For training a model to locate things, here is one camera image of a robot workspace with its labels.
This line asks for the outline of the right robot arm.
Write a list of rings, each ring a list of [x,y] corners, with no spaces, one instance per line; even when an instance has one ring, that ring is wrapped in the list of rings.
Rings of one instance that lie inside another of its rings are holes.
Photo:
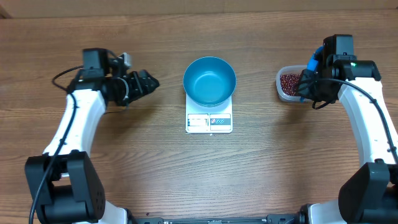
[[[353,36],[327,37],[295,85],[313,109],[339,101],[358,147],[360,168],[338,198],[303,207],[307,223],[397,223],[397,131],[372,60],[358,60]]]

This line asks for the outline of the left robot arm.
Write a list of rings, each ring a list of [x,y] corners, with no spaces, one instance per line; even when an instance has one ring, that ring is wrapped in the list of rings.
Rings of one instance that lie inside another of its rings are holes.
[[[135,223],[132,213],[107,201],[90,160],[96,129],[108,103],[128,107],[160,83],[146,70],[132,71],[129,54],[84,49],[83,63],[67,87],[60,125],[40,156],[29,157],[25,176],[32,196],[29,222]]]

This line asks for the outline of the blue plastic measuring scoop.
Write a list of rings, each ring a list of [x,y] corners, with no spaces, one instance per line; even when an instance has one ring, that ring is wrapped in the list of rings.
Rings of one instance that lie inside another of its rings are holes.
[[[308,95],[308,90],[304,89],[307,85],[311,84],[312,81],[316,78],[316,70],[320,61],[323,58],[323,46],[319,47],[311,56],[310,60],[307,63],[306,69],[302,70],[300,74],[300,79],[297,84],[297,92],[296,94],[300,97],[300,102],[303,103],[305,101],[310,100]]]

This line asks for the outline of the white digital kitchen scale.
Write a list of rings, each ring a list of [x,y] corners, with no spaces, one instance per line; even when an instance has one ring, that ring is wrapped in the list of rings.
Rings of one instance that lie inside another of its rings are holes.
[[[186,96],[185,130],[189,134],[228,134],[233,131],[233,104],[230,96],[222,104],[206,107]]]

